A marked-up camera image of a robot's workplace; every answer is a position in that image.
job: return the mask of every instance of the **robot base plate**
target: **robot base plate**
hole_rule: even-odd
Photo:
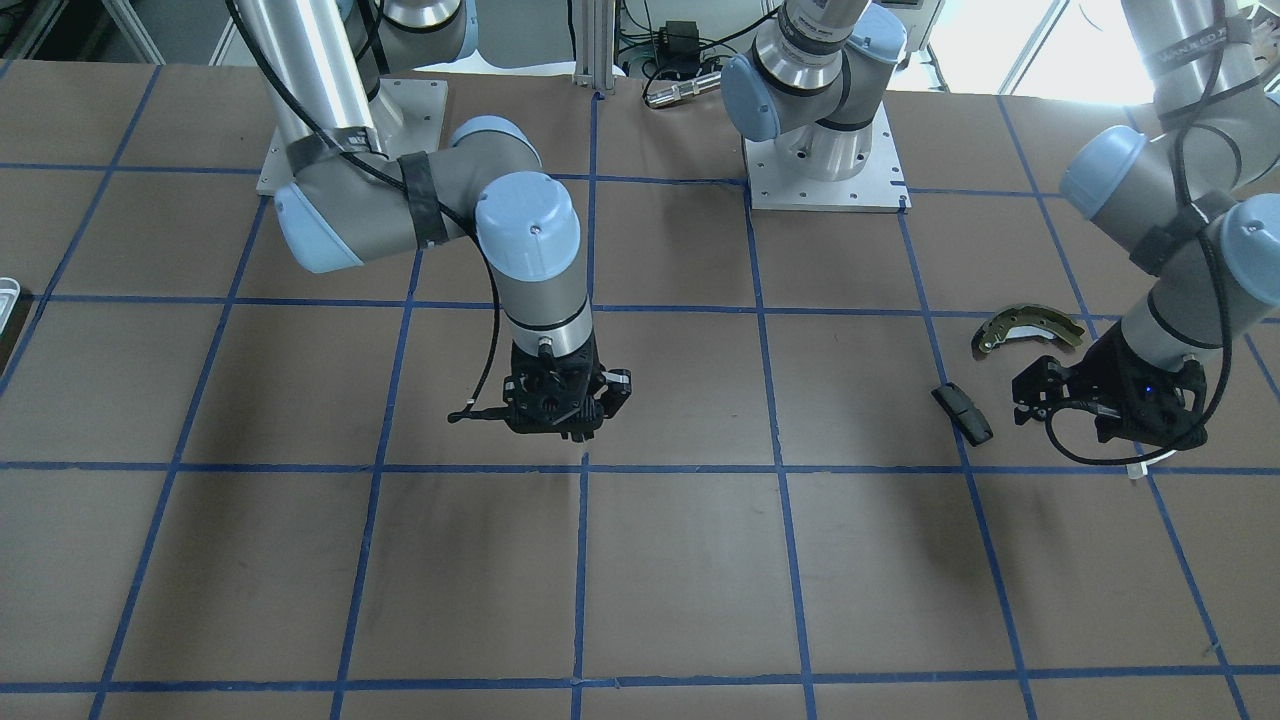
[[[444,102],[449,96],[449,85],[443,79],[383,79],[379,92],[399,106],[404,115],[399,132],[389,133],[380,122],[381,115],[374,108],[374,124],[379,126],[379,136],[388,158],[399,158],[408,152],[426,150],[431,152],[440,147],[440,132],[444,129]],[[259,195],[275,195],[275,191],[293,182],[293,170],[284,154],[280,131],[271,135],[271,146],[262,160],[262,174],[257,178]]]
[[[744,140],[746,174],[751,181],[751,208],[756,210],[819,210],[835,213],[896,213],[910,208],[897,146],[884,106],[872,120],[873,145],[860,173],[836,182],[806,178],[778,158],[773,141]]]

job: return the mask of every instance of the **blue tape line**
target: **blue tape line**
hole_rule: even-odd
[[[593,305],[598,313],[722,313],[750,315],[755,307],[735,305]]]
[[[351,653],[356,646],[356,628],[360,623],[360,606],[365,597],[365,578],[369,573],[369,552],[374,544],[374,527],[378,523],[378,501],[381,497],[383,473],[385,471],[387,447],[390,445],[392,421],[396,416],[396,397],[399,395],[401,372],[404,368],[404,351],[408,347],[408,333],[413,322],[413,295],[422,277],[422,250],[413,254],[413,269],[410,272],[408,288],[404,291],[404,311],[401,315],[399,334],[396,340],[396,356],[392,361],[392,377],[387,387],[387,406],[383,411],[383,429],[378,437],[378,452],[374,455],[374,471],[369,479],[369,507],[365,514],[365,530],[360,541],[360,557],[356,561],[356,578],[351,589],[351,606],[347,610],[347,629],[343,633],[342,653],[338,657],[337,685],[329,708],[332,720],[342,717],[342,703],[347,689],[347,676],[351,673]]]
[[[183,173],[196,176],[257,176],[260,168],[180,168],[165,165],[120,165],[120,173]]]
[[[1015,670],[943,670],[941,673],[827,673],[814,675],[820,685],[865,685],[908,683],[983,683],[1016,680]]]
[[[225,297],[166,297],[157,295],[50,295],[50,302],[120,302],[132,305],[223,305]]]
[[[156,73],[151,76],[152,86],[155,85],[156,74],[159,74],[160,68],[156,68]],[[200,379],[196,380],[196,388],[191,393],[191,402],[187,405],[187,415],[182,421],[182,432],[178,434],[178,442],[174,445],[173,456],[169,460],[169,471],[165,474],[164,484],[160,488],[160,497],[156,498],[156,507],[151,515],[151,524],[147,528],[146,541],[142,543],[142,553],[138,557],[137,569],[133,573],[133,582],[129,585],[129,594],[124,601],[124,609],[120,611],[120,621],[115,628],[115,637],[111,639],[111,650],[108,652],[106,664],[102,666],[102,683],[110,683],[111,678],[115,675],[115,665],[120,660],[120,652],[124,648],[124,638],[128,635],[129,624],[133,620],[133,611],[137,607],[138,596],[142,592],[142,583],[146,580],[147,568],[151,564],[151,553],[155,550],[156,538],[160,534],[160,521],[164,519],[165,509],[169,506],[169,497],[173,495],[173,484],[178,477],[178,468],[182,462],[182,455],[187,450],[187,441],[191,438],[191,430],[196,424],[196,414],[200,411],[200,401],[205,396],[205,388],[209,386],[209,375],[214,370],[214,360],[218,357],[218,347],[223,342],[223,336],[227,332],[227,322],[230,319],[232,299],[236,297],[236,292],[239,290],[241,281],[244,277],[244,268],[248,265],[250,254],[253,251],[253,243],[257,240],[257,233],[262,227],[262,217],[266,213],[268,199],[262,197],[259,200],[257,211],[253,214],[253,223],[250,225],[248,238],[244,241],[244,249],[241,251],[239,263],[236,266],[236,274],[232,278],[230,287],[227,291],[227,299],[223,304],[223,311],[218,318],[218,327],[214,329],[214,337],[209,343],[209,351],[205,354],[205,364],[200,369]],[[102,703],[106,701],[106,691],[100,689],[93,696],[93,705],[90,708],[88,720],[97,720],[102,714]]]
[[[796,618],[796,644],[800,655],[800,680],[804,685],[805,717],[817,720],[818,701],[813,692],[813,665],[809,659],[809,626],[804,615],[804,589],[800,585],[800,557],[796,551],[795,520],[791,514],[791,487],[782,462],[782,437],[778,429],[778,406],[773,392],[773,364],[769,354],[769,331],[764,314],[764,284],[760,282],[760,259],[755,249],[755,225],[751,223],[751,190],[742,187],[742,209],[746,219],[746,246],[751,259],[751,287],[755,292],[755,323],[760,333],[760,361],[764,370],[764,398],[769,410],[769,436],[773,464],[778,477],[778,498],[782,507],[782,533],[787,544],[787,571],[791,577],[791,603]]]
[[[63,279],[63,273],[67,272],[67,265],[76,254],[76,249],[79,247],[81,240],[84,237],[84,232],[88,229],[90,223],[93,220],[93,214],[97,211],[97,206],[102,202],[102,196],[106,195],[106,186],[111,182],[113,168],[120,163],[120,156],[124,155],[124,149],[129,145],[129,138],[133,137],[133,131],[138,127],[138,119],[142,117],[142,110],[146,109],[147,101],[151,99],[151,91],[155,88],[156,79],[159,77],[160,68],[156,67],[155,70],[151,72],[151,79],[147,81],[147,86],[142,91],[142,97],[138,100],[138,106],[133,110],[133,117],[129,119],[129,124],[124,128],[124,136],[120,137],[120,143],[115,147],[115,154],[111,155],[111,164],[102,174],[102,181],[97,184],[93,200],[90,201],[88,209],[84,211],[84,217],[81,218],[79,227],[76,228],[76,233],[72,236],[72,241],[67,246],[67,251],[63,252],[61,260],[58,261],[54,274],[50,275],[49,283],[45,286],[45,291],[36,301],[36,307],[32,310],[31,319],[27,322],[27,332],[22,336],[22,340],[18,341],[18,346],[9,356],[9,365],[4,374],[0,375],[0,397],[4,396],[6,389],[9,389],[9,383],[13,382],[13,375],[17,372],[18,365],[22,363],[22,357],[27,354],[27,347],[31,346],[31,338],[36,334],[36,329],[40,327],[40,320],[45,316],[45,309],[49,306],[49,297],[54,293],[58,283]]]
[[[1235,665],[1235,675],[1276,676],[1280,665]],[[1222,676],[1220,665],[1153,665],[1112,667],[1029,669],[1033,680],[1073,680],[1101,678],[1197,678]],[[987,683],[1016,680],[1015,670],[942,670],[908,673],[820,673],[815,685]],[[765,675],[625,675],[617,678],[422,678],[348,680],[351,692],[394,691],[526,691],[570,688],[672,688],[672,687],[760,687],[800,685],[799,674]],[[201,692],[330,692],[333,680],[137,680],[113,683],[0,683],[3,694],[67,694],[104,691],[106,693],[201,693]]]
[[[1183,577],[1187,579],[1187,588],[1190,589],[1192,601],[1196,603],[1196,611],[1199,612],[1201,623],[1204,624],[1204,633],[1208,635],[1208,642],[1212,646],[1213,653],[1217,656],[1217,662],[1226,678],[1226,687],[1231,691],[1231,700],[1235,701],[1235,710],[1240,714],[1240,720],[1249,720],[1249,711],[1244,707],[1244,698],[1240,696],[1240,687],[1235,682],[1235,674],[1231,670],[1231,664],[1226,660],[1226,652],[1222,650],[1221,638],[1219,638],[1217,630],[1213,629],[1213,620],[1208,615],[1208,606],[1204,605],[1204,596],[1199,592],[1199,585],[1196,583],[1196,577],[1192,574],[1190,562],[1187,561],[1187,553],[1183,551],[1183,542],[1178,538],[1178,530],[1174,528],[1174,519],[1169,515],[1169,507],[1165,505],[1165,498],[1160,493],[1160,486],[1156,483],[1155,468],[1152,468],[1151,474],[1147,475],[1147,487],[1151,488],[1151,496],[1156,501],[1156,510],[1160,511],[1160,520],[1165,524],[1165,532],[1169,533],[1169,542],[1174,546],[1174,555],[1178,557],[1178,566],[1183,570]]]
[[[1271,386],[1271,395],[1280,400],[1280,387],[1276,387],[1276,379],[1267,368],[1265,360],[1262,360],[1262,354],[1258,352],[1258,346],[1253,343],[1253,337],[1249,333],[1244,333],[1244,342],[1249,346],[1249,352],[1253,354],[1253,359],[1258,361],[1258,369],[1262,370],[1262,377],[1267,379],[1267,384]]]
[[[76,170],[105,173],[110,165],[51,164],[51,163],[0,163],[0,170]]]
[[[1025,190],[966,190],[963,187],[909,187],[913,193],[920,195],[969,195],[978,197],[1062,197],[1061,192],[1039,192]]]
[[[1048,667],[1028,670],[1033,680],[1079,680],[1098,678],[1190,678],[1221,675],[1217,665],[1166,665],[1156,667]]]
[[[942,360],[942,347],[933,327],[933,314],[929,309],[929,297],[924,290],[924,277],[920,274],[920,264],[911,243],[911,231],[906,223],[906,208],[901,208],[897,214],[897,225],[902,233],[902,242],[906,246],[906,258],[911,266],[911,277],[915,281],[915,292],[920,301],[924,329],[929,338],[929,348],[933,351],[933,363],[937,366],[938,380],[947,382],[946,364]],[[996,598],[1000,601],[1000,612],[1005,620],[1005,630],[1009,634],[1009,650],[1014,657],[1014,669],[1018,674],[1018,684],[1023,692],[1023,703],[1027,707],[1028,720],[1037,720],[1036,700],[1032,696],[1030,680],[1027,676],[1027,662],[1023,659],[1021,642],[1018,638],[1018,624],[1014,621],[1012,606],[1009,602],[1009,592],[1005,587],[1004,573],[1000,570],[1000,559],[996,555],[996,546],[991,537],[991,528],[987,525],[987,514],[982,505],[982,493],[978,491],[978,482],[974,479],[973,468],[969,465],[969,454],[965,450],[964,438],[956,427],[951,428],[955,438],[956,454],[960,457],[960,466],[964,471],[965,486],[969,491],[969,502],[973,505],[974,516],[978,521],[978,533],[982,536],[983,551],[987,555],[987,565],[991,569],[991,579],[996,588]]]
[[[573,692],[570,719],[582,717],[582,648],[586,637],[586,510],[588,484],[591,471],[590,454],[582,454],[582,471],[577,478],[577,562],[573,571]]]
[[[242,297],[238,305],[271,305],[287,307],[403,307],[402,300],[308,300],[305,297]]]
[[[600,131],[600,100],[603,92],[591,94],[591,155],[588,170],[588,201],[586,201],[586,297],[595,297],[595,186],[598,184],[598,149]]]
[[[166,462],[100,462],[81,460],[0,460],[0,470],[101,470],[123,473],[164,471]],[[180,462],[180,473],[228,473],[228,474],[343,474],[369,473],[371,464],[364,465],[323,465],[307,462]],[[575,474],[581,465],[411,465],[387,464],[384,473],[397,474]],[[845,475],[902,475],[902,474],[961,474],[960,465],[783,465],[787,474],[831,473]],[[701,474],[773,474],[776,465],[590,465],[593,473],[612,473],[620,475],[701,475]],[[975,475],[1119,475],[1123,468],[1094,468],[1088,465],[972,465]],[[1166,466],[1160,469],[1166,475],[1217,475],[1217,477],[1280,477],[1280,468],[1203,468]]]
[[[1075,295],[1075,301],[1080,306],[1080,313],[1084,315],[1084,324],[1089,328],[1089,336],[1093,340],[1098,340],[1098,329],[1093,324],[1093,319],[1089,314],[1089,306],[1084,301],[1084,293],[1080,292],[1080,284],[1075,282],[1075,273],[1071,272],[1071,261],[1066,259],[1066,249],[1062,247],[1062,240],[1057,236],[1057,228],[1053,227],[1053,219],[1048,215],[1048,206],[1044,205],[1044,196],[1039,191],[1039,186],[1036,183],[1036,174],[1032,173],[1032,165],[1027,160],[1027,152],[1023,151],[1023,143],[1018,138],[1018,131],[1014,129],[1014,120],[1009,117],[1009,109],[1005,108],[1005,101],[1002,97],[996,97],[996,105],[1000,108],[1000,115],[1005,119],[1005,128],[1009,129],[1009,137],[1014,141],[1014,150],[1018,152],[1018,160],[1023,164],[1023,172],[1027,173],[1027,182],[1032,186],[1032,192],[1036,193],[1036,204],[1039,205],[1041,215],[1044,218],[1044,227],[1048,228],[1048,236],[1053,241],[1053,249],[1057,250],[1057,256],[1062,261],[1062,269],[1066,272],[1066,281],[1071,283],[1071,292]]]
[[[1132,127],[1133,129],[1135,129],[1138,132],[1142,132],[1142,128],[1138,127],[1138,117],[1133,114],[1133,108],[1125,105],[1124,106],[1124,117],[1125,117],[1126,120],[1129,120],[1129,127]]]
[[[0,170],[78,170],[78,172],[106,172],[113,169],[118,173],[173,173],[173,174],[209,174],[209,176],[256,176],[262,170],[257,168],[201,168],[201,167],[165,167],[165,165],[92,165],[81,163],[0,163]]]

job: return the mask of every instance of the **electrical wire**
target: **electrical wire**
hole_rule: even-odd
[[[388,176],[387,173],[366,163],[364,159],[358,158],[355,152],[343,149],[324,128],[320,127],[320,123],[317,123],[315,118],[311,115],[311,113],[308,113],[307,109],[302,106],[302,102],[300,102],[297,96],[289,91],[289,88],[284,85],[284,81],[282,81],[280,76],[275,72],[275,68],[273,68],[271,63],[266,59],[266,55],[262,53],[262,46],[257,42],[257,38],[248,31],[248,27],[244,23],[244,17],[241,14],[239,8],[236,5],[236,0],[224,0],[224,1],[227,4],[227,12],[230,14],[232,23],[236,26],[236,29],[241,33],[241,37],[244,40],[244,46],[248,47],[250,55],[252,55],[253,61],[257,63],[259,70],[262,72],[262,76],[266,78],[266,82],[271,86],[273,90],[275,90],[276,95],[280,96],[284,104],[288,105],[291,110],[293,110],[293,113],[298,117],[298,119],[302,120],[305,126],[307,126],[307,129],[314,132],[316,137],[319,137],[321,142],[324,142],[326,146],[338,150],[342,159],[353,165],[355,168],[401,191],[402,193],[407,193],[408,187],[404,184],[403,181]],[[462,217],[457,211],[444,205],[443,202],[440,202],[439,205],[440,205],[440,214],[453,220],[453,223],[458,225],[458,228],[461,228],[462,232],[466,233],[468,238],[471,238],[471,242],[480,252],[481,260],[484,260],[484,250],[480,247],[480,238],[476,237],[476,231],[474,224],[467,223],[465,219],[462,219]],[[489,266],[489,263],[485,261],[484,265],[485,265],[485,272],[489,274],[489,292],[493,300],[493,332],[489,340],[489,356],[488,359],[485,359],[484,370],[480,373],[480,380],[476,383],[475,391],[472,391],[471,398],[467,401],[467,407],[475,405],[476,400],[480,397],[480,392],[484,389],[485,382],[489,379],[489,372],[493,369],[493,361],[498,354],[498,333],[502,328],[502,314],[500,314],[502,310],[499,307],[499,301],[498,301],[498,283],[493,277],[493,268]]]
[[[731,51],[736,53],[736,50],[733,49],[733,46],[728,45],[728,41],[737,40],[739,37],[742,37],[744,35],[746,35],[746,33],[751,32],[753,29],[760,27],[762,24],[764,24],[765,22],[768,22],[773,15],[777,15],[777,14],[778,14],[778,9],[774,8],[774,9],[769,10],[768,13],[764,13],[763,15],[759,17],[759,19],[756,19],[755,22],[753,22],[751,24],[744,27],[742,29],[740,29],[737,32],[726,35],[724,37],[722,37],[719,40],[708,41],[705,44],[699,45],[696,50],[690,50],[687,53],[681,53],[680,55],[676,55],[676,56],[671,58],[667,61],[666,65],[662,65],[660,68],[658,68],[653,73],[653,76],[649,77],[648,81],[645,81],[644,90],[640,91],[640,100],[645,104],[645,108],[649,108],[650,110],[660,110],[662,108],[654,106],[654,105],[652,105],[649,102],[649,88],[653,87],[653,81],[658,79],[658,76],[660,76],[664,70],[667,70],[667,68],[669,68],[676,60],[678,60],[681,58],[687,58],[689,55],[694,55],[694,54],[701,55],[704,50],[709,50],[709,49],[716,47],[716,46],[723,46],[723,47],[727,47]]]
[[[573,0],[564,0],[568,6],[568,46],[573,54],[573,61],[577,61],[577,31],[573,29]]]
[[[387,0],[378,3],[378,14],[374,15],[374,23],[371,26],[365,26],[365,44],[360,46],[358,51],[356,51],[357,63],[364,60],[365,54],[374,46],[374,38],[378,37],[378,31],[383,27],[383,18],[387,17],[385,6]]]
[[[1221,24],[1226,20],[1226,1],[1213,0],[1213,23],[1215,26]],[[1222,70],[1222,60],[1226,55],[1226,44],[1219,45],[1213,51],[1213,65],[1210,70],[1208,79],[1204,82],[1204,90],[1201,92],[1199,100],[1197,100],[1194,109],[1187,123],[1179,128],[1178,135],[1174,138],[1174,151],[1172,151],[1172,169],[1174,169],[1174,192],[1178,196],[1179,208],[1194,206],[1194,199],[1190,195],[1190,187],[1187,179],[1187,155],[1185,145],[1187,136],[1190,133],[1196,122],[1199,119],[1204,108],[1208,106],[1210,99],[1213,96],[1213,90],[1217,86],[1219,76]],[[1059,439],[1057,433],[1053,432],[1053,416],[1060,410],[1091,410],[1088,404],[1082,401],[1068,400],[1059,402],[1050,407],[1048,414],[1044,416],[1044,432],[1048,436],[1050,443],[1062,454],[1069,460],[1079,462],[1082,465],[1133,465],[1138,462],[1151,462],[1161,459],[1164,455],[1174,450],[1174,446],[1180,445],[1183,441],[1192,437],[1192,434],[1199,432],[1204,428],[1204,424],[1213,416],[1217,411],[1219,405],[1222,401],[1222,396],[1226,392],[1226,383],[1231,377],[1231,310],[1226,299],[1226,282],[1224,281],[1222,263],[1213,250],[1213,242],[1206,234],[1204,228],[1196,233],[1196,240],[1199,243],[1201,254],[1204,256],[1204,264],[1208,268],[1210,281],[1213,284],[1213,299],[1217,302],[1217,319],[1219,331],[1221,332],[1222,340],[1222,365],[1219,369],[1217,383],[1213,387],[1213,395],[1210,397],[1208,404],[1201,413],[1201,416],[1196,419],[1196,423],[1188,428],[1184,433],[1170,441],[1165,447],[1155,450],[1152,452],[1146,452],[1143,455],[1137,455],[1133,457],[1119,457],[1119,459],[1101,459],[1101,457],[1083,457],[1068,450],[1062,442]]]

